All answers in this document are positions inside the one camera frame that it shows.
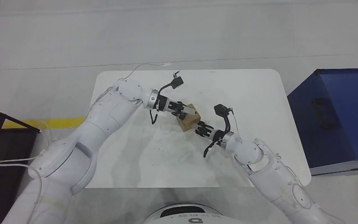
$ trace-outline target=blue box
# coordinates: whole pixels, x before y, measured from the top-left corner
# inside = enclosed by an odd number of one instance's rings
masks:
[[[358,170],[358,69],[318,69],[288,96],[312,175]]]

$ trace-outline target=wire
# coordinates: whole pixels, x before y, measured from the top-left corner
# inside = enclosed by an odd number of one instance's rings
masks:
[[[234,120],[235,120],[235,125],[236,125],[236,130],[237,130],[237,133],[239,133],[239,128],[237,127],[237,121],[236,121],[236,117],[235,117],[235,114],[234,114],[234,110],[232,110],[231,113],[233,113]]]
[[[179,71],[178,71],[178,72],[181,71],[181,65],[180,65],[179,62],[166,62],[166,63],[163,63],[163,64],[143,63],[143,64],[140,64],[140,65],[138,65],[137,67],[135,67],[135,68],[129,73],[129,75],[127,75],[127,77],[125,77],[124,79],[129,78],[129,77],[133,74],[133,72],[134,72],[137,68],[139,68],[140,66],[143,66],[143,65],[149,65],[149,66],[166,66],[166,65],[169,65],[169,64],[171,64],[171,63],[178,63],[178,64],[179,64]]]
[[[338,218],[337,216],[334,216],[332,214],[329,214],[328,212],[326,212],[325,210],[323,210],[322,208],[319,208],[319,210],[321,210],[324,214],[331,216],[332,218],[335,218],[336,220],[339,220],[341,223],[346,224],[345,221],[341,220],[340,218]]]
[[[32,208],[32,211],[31,211],[31,214],[30,214],[30,216],[29,216],[29,219],[27,220],[27,223],[29,224],[30,221],[31,221],[32,215],[33,215],[34,212],[35,212],[35,208],[36,208],[36,206],[39,204],[40,197],[41,197],[41,191],[42,191],[42,188],[43,188],[43,181],[41,180],[41,175],[40,175],[40,173],[39,173],[35,168],[33,168],[32,166],[29,166],[29,165],[25,165],[25,164],[0,164],[0,166],[22,166],[22,167],[26,167],[26,168],[28,168],[28,169],[33,170],[33,171],[35,172],[35,174],[37,175],[38,180],[39,180],[39,182],[40,182],[40,184],[39,184],[39,192],[38,192],[38,194],[37,194],[36,201],[35,201],[35,203],[34,203],[35,205],[34,205],[34,207]]]
[[[37,157],[42,156],[42,155],[44,154],[44,152],[46,152],[46,151],[49,149],[49,147],[50,147],[50,140],[48,139],[48,137],[46,136],[46,134],[44,133],[43,130],[40,129],[40,131],[41,131],[41,134],[46,138],[47,143],[48,143],[47,148],[46,148],[45,150],[42,150],[42,152],[40,152],[40,154],[38,154],[37,156],[34,156],[34,157],[30,157],[30,158],[20,158],[20,159],[16,159],[16,160],[0,160],[0,163],[2,163],[2,162],[20,162],[20,161],[34,160],[34,159],[36,159]]]
[[[302,208],[304,208],[304,209],[310,209],[311,206],[312,206],[312,202],[313,202],[314,204],[316,204],[316,203],[314,202],[314,200],[312,200],[311,196],[307,193],[305,187],[303,186],[302,182],[300,181],[300,179],[298,178],[298,176],[296,175],[296,173],[295,173],[289,166],[286,166],[286,167],[292,172],[292,174],[295,176],[295,178],[297,179],[297,181],[298,181],[298,183],[299,183],[299,184],[293,184],[293,185],[292,185],[292,195],[293,195],[293,197],[295,198],[295,200],[298,202],[298,204],[299,204]],[[304,206],[297,200],[296,195],[294,194],[294,191],[293,191],[293,188],[294,188],[295,185],[298,185],[298,186],[305,192],[305,194],[308,196],[308,198],[309,198],[309,200],[310,200],[310,207],[309,207],[309,208],[304,207]],[[326,215],[328,215],[328,216],[330,216],[330,217],[332,217],[332,218],[335,218],[336,220],[339,220],[339,221],[340,221],[341,223],[343,223],[343,224],[347,224],[347,223],[346,223],[345,221],[343,221],[342,219],[340,219],[340,218],[338,218],[337,216],[334,216],[334,215],[332,215],[332,214],[326,212],[326,211],[323,210],[321,207],[319,207],[319,209],[320,209],[323,213],[325,213]]]

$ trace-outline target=floor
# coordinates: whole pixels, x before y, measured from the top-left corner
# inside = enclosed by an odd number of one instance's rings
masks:
[[[357,67],[357,10],[353,0],[0,0],[0,111],[18,119],[85,116],[99,73],[148,62],[271,68],[289,94],[317,68]],[[313,178],[307,190],[328,212],[358,220],[357,176]],[[145,197],[148,204],[138,203]],[[85,189],[67,223],[140,223],[176,199],[247,223],[287,223],[254,189],[218,188]]]

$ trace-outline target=cardboard box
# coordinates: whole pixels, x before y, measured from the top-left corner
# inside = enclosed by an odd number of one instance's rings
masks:
[[[196,110],[196,108],[193,106],[193,104],[188,104],[188,108],[193,108]],[[197,111],[196,115],[187,114],[184,120],[179,119],[177,117],[177,121],[183,130],[183,132],[186,132],[187,130],[190,130],[192,128],[193,123],[198,123],[200,121],[201,117],[199,112]]]

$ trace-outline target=box handle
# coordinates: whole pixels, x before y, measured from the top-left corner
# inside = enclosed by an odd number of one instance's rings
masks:
[[[314,99],[312,102],[311,102],[311,105],[314,109],[314,112],[317,116],[317,119],[318,119],[318,123],[319,123],[319,126],[322,128],[322,129],[325,129],[325,130],[330,130],[334,127],[333,124],[330,124],[330,123],[326,123],[323,119],[323,115],[322,115],[322,112],[321,110],[319,109],[319,106],[322,105],[324,103],[324,99],[323,98],[317,98],[317,99]]]

